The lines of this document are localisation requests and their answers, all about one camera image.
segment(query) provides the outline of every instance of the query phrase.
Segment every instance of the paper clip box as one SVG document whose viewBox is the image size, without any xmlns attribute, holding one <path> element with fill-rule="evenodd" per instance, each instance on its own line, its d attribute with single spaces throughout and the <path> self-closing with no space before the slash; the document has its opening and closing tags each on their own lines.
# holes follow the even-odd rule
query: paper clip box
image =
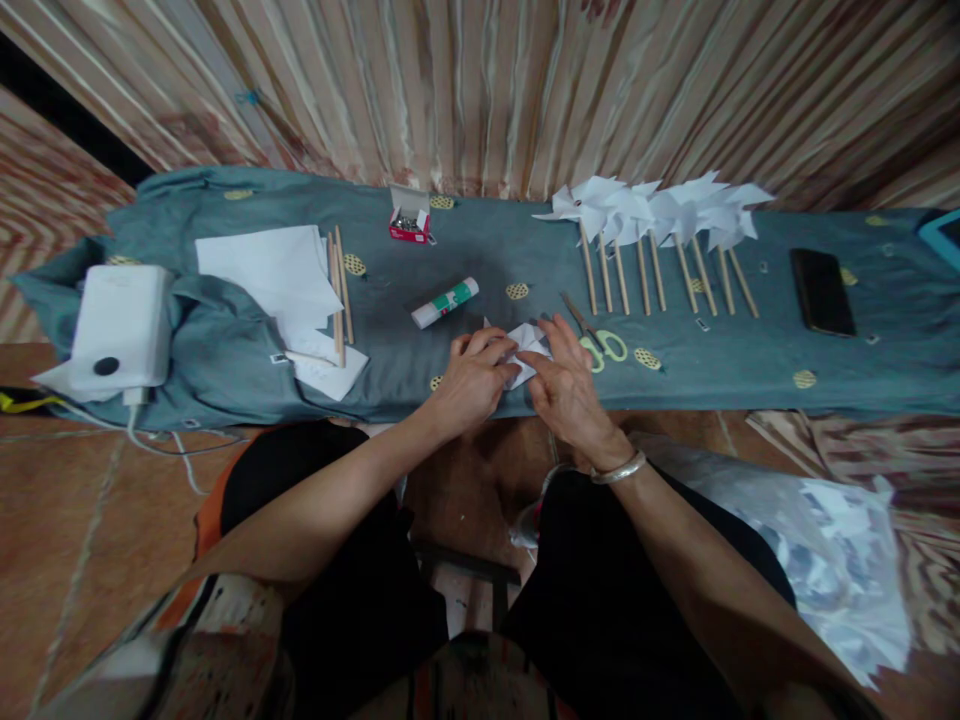
<svg viewBox="0 0 960 720">
<path fill-rule="evenodd" d="M 430 237 L 430 193 L 391 185 L 390 199 L 393 201 L 390 237 L 407 242 L 426 243 Z M 409 227 L 398 227 L 401 221 Z"/>
</svg>

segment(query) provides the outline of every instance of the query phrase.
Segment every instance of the plastic bag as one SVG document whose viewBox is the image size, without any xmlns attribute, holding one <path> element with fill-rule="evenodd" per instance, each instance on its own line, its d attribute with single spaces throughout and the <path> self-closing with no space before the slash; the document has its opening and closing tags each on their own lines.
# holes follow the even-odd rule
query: plastic bag
<svg viewBox="0 0 960 720">
<path fill-rule="evenodd" d="M 634 433 L 637 447 L 678 481 L 744 520 L 773 548 L 803 619 L 865 687 L 878 666 L 902 672 L 910 625 L 890 525 L 893 491 L 872 493 L 799 478 L 662 435 Z"/>
</svg>

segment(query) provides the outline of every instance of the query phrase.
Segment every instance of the black phone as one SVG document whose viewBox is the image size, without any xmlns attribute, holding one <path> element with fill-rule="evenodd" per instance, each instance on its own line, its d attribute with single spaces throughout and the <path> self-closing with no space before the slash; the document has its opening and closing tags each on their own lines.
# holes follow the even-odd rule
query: black phone
<svg viewBox="0 0 960 720">
<path fill-rule="evenodd" d="M 794 248 L 790 260 L 804 324 L 817 332 L 856 337 L 857 327 L 836 255 Z"/>
</svg>

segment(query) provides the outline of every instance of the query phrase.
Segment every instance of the scissors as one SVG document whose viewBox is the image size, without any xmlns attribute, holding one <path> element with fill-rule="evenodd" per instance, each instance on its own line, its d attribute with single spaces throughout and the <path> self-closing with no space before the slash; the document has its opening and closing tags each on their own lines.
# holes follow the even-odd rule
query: scissors
<svg viewBox="0 0 960 720">
<path fill-rule="evenodd" d="M 608 330 L 594 329 L 586 320 L 583 319 L 583 315 L 580 314 L 580 311 L 577 310 L 577 306 L 570 301 L 570 298 L 566 293 L 560 293 L 560 297 L 563 298 L 563 301 L 567 304 L 567 309 L 570 310 L 570 313 L 573 315 L 573 319 L 576 320 L 577 325 L 580 326 L 580 344 L 589 350 L 590 354 L 593 355 L 593 359 L 596 360 L 596 364 L 594 367 L 590 368 L 590 372 L 596 374 L 603 371 L 603 355 L 609 355 L 617 362 L 623 362 L 626 360 L 627 346 L 618 335 L 615 335 Z M 610 347 L 610 341 L 620 345 L 621 352 L 619 355 L 617 355 Z"/>
</svg>

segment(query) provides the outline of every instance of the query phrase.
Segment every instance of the cardboard box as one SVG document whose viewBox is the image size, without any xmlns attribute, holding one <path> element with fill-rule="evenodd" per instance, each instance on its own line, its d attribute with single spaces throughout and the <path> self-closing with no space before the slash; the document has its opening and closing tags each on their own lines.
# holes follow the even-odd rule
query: cardboard box
<svg viewBox="0 0 960 720">
<path fill-rule="evenodd" d="M 430 237 L 430 193 L 390 186 L 390 199 L 393 201 L 393 214 L 390 216 L 390 237 L 426 244 Z M 412 227 L 397 227 L 399 218 L 410 222 Z"/>
</svg>

